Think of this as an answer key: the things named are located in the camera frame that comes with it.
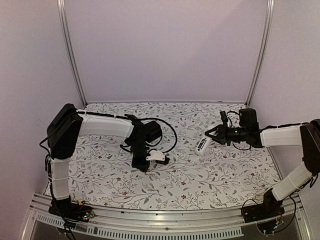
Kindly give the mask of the white remote control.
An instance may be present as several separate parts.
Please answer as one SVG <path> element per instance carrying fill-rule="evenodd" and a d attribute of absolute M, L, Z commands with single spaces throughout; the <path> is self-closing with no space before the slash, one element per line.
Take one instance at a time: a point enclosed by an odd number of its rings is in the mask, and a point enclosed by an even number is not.
<path fill-rule="evenodd" d="M 208 148 L 208 146 L 211 144 L 212 139 L 205 134 L 202 135 L 200 141 L 198 142 L 195 153 L 199 156 L 203 156 Z"/>

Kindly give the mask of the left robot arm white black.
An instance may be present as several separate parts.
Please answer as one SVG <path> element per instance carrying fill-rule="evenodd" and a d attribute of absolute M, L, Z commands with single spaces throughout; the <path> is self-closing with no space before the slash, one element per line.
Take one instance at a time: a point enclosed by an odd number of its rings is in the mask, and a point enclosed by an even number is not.
<path fill-rule="evenodd" d="M 150 162 L 167 165 L 169 151 L 161 151 L 150 145 L 161 139 L 160 123 L 166 121 L 151 117 L 138 118 L 132 114 L 124 116 L 77 109 L 67 103 L 47 127 L 47 136 L 39 146 L 47 151 L 45 170 L 50 182 L 50 194 L 55 209 L 63 216 L 74 213 L 69 192 L 69 162 L 77 141 L 82 136 L 122 137 L 132 154 L 131 166 L 146 172 Z"/>

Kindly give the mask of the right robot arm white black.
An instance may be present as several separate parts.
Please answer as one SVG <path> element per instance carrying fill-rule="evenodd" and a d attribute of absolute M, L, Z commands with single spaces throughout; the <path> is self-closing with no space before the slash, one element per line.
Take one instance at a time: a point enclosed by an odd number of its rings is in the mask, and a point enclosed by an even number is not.
<path fill-rule="evenodd" d="M 220 112 L 222 123 L 208 129 L 202 136 L 196 150 L 204 154 L 211 142 L 230 145 L 245 142 L 251 148 L 274 146 L 302 147 L 302 162 L 283 180 L 274 185 L 263 196 L 258 213 L 269 218 L 278 210 L 278 203 L 299 190 L 320 173 L 320 121 L 289 123 L 259 128 L 256 111 L 252 108 L 237 112 L 239 126 L 234 127 L 225 111 Z"/>

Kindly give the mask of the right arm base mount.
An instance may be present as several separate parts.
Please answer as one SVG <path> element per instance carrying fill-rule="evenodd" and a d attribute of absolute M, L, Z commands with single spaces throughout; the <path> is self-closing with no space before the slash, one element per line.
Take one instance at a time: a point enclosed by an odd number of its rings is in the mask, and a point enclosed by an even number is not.
<path fill-rule="evenodd" d="M 283 214 L 285 213 L 285 209 L 282 203 L 277 203 L 275 207 L 268 209 L 262 203 L 248 199 L 243 203 L 240 212 L 244 222 L 256 222 L 258 231 L 263 235 L 273 235 L 284 222 Z"/>

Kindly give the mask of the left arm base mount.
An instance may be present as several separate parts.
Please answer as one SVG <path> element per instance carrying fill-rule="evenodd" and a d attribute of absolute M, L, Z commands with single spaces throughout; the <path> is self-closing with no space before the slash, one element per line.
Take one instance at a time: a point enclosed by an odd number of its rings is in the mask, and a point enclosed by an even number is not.
<path fill-rule="evenodd" d="M 85 201 L 74 203 L 71 198 L 63 200 L 52 199 L 48 212 L 70 222 L 86 222 L 96 215 L 93 208 L 86 205 Z"/>

